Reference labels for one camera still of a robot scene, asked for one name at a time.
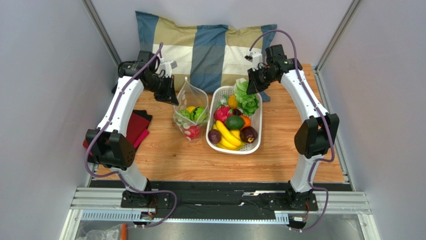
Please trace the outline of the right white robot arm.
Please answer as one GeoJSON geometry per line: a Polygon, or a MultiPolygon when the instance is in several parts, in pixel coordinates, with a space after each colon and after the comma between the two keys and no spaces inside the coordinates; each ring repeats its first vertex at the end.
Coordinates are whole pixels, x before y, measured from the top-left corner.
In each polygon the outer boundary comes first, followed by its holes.
{"type": "Polygon", "coordinates": [[[313,178],[319,162],[325,161],[328,151],[334,151],[340,119],[322,106],[306,80],[303,67],[296,58],[285,55],[282,45],[268,47],[265,53],[247,51],[245,58],[252,66],[247,71],[246,92],[262,92],[278,81],[290,94],[301,118],[301,126],[294,136],[297,165],[285,192],[291,201],[301,202],[313,193],[313,178]]]}

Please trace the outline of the red apple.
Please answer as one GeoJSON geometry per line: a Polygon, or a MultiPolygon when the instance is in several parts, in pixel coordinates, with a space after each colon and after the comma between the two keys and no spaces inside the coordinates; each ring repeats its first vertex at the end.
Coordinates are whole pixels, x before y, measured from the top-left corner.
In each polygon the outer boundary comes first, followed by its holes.
{"type": "Polygon", "coordinates": [[[196,125],[185,128],[183,134],[189,141],[195,140],[200,136],[200,127],[196,125]]]}

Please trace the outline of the clear dotted zip bag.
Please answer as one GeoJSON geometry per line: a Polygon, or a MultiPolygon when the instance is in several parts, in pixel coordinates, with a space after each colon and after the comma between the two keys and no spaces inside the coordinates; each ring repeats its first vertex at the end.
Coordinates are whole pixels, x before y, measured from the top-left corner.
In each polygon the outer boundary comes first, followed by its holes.
{"type": "Polygon", "coordinates": [[[179,105],[173,108],[173,120],[188,141],[197,141],[210,119],[208,95],[191,85],[186,77],[177,99],[179,105]]]}

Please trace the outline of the yellow lemon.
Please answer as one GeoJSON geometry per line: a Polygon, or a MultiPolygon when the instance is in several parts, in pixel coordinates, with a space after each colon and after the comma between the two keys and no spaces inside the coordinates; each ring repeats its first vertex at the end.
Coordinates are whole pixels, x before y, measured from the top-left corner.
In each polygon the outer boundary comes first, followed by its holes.
{"type": "Polygon", "coordinates": [[[195,107],[195,106],[188,106],[187,108],[186,108],[186,111],[188,112],[188,113],[192,113],[195,109],[196,109],[197,107],[195,107]]]}

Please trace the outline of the green leafy lettuce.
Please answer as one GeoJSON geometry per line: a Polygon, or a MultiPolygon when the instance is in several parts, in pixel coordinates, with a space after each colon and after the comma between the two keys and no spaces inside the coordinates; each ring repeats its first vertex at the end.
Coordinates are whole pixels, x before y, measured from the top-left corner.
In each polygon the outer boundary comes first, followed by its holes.
{"type": "Polygon", "coordinates": [[[259,108],[259,100],[256,94],[247,94],[249,81],[244,78],[236,80],[233,91],[236,98],[237,106],[244,115],[252,116],[259,108]]]}

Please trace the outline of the small green watermelon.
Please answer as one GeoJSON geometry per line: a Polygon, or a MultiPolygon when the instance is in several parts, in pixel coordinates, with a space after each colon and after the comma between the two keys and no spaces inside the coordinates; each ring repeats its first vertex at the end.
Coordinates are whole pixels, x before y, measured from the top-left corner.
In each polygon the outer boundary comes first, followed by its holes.
{"type": "Polygon", "coordinates": [[[196,107],[196,109],[190,114],[190,118],[195,123],[204,122],[208,118],[206,109],[201,106],[196,107]]]}

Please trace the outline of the green bumpy fruit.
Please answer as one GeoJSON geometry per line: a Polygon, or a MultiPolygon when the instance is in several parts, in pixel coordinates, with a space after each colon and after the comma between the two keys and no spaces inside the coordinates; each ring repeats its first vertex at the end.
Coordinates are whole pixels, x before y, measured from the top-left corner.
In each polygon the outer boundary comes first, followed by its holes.
{"type": "Polygon", "coordinates": [[[184,120],[191,120],[191,114],[186,109],[179,110],[178,116],[184,120]]]}

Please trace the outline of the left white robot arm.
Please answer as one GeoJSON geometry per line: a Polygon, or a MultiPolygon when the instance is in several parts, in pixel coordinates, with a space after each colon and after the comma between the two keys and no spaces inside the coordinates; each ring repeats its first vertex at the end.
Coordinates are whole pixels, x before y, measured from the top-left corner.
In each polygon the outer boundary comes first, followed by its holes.
{"type": "Polygon", "coordinates": [[[100,177],[90,170],[89,162],[111,169],[125,185],[123,199],[145,205],[151,202],[156,191],[134,164],[136,148],[126,136],[134,106],[143,90],[153,92],[158,102],[179,105],[172,74],[178,64],[175,60],[165,60],[160,53],[159,50],[156,53],[140,51],[137,60],[118,65],[118,81],[108,110],[96,129],[89,129],[85,135],[87,172],[100,177]]]}

